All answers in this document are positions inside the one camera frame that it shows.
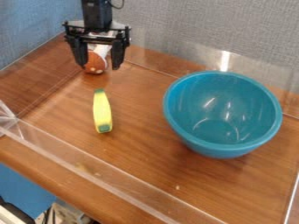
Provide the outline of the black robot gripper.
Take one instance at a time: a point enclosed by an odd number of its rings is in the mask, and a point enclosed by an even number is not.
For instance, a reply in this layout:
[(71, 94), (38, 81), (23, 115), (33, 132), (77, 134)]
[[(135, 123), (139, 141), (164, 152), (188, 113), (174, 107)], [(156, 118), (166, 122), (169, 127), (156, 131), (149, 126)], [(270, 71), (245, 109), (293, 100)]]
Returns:
[(114, 20), (111, 0), (81, 0), (81, 3), (83, 19), (63, 23), (75, 61), (82, 67), (89, 63), (89, 44), (113, 45), (113, 69), (118, 70), (125, 61), (125, 47), (131, 42), (131, 27)]

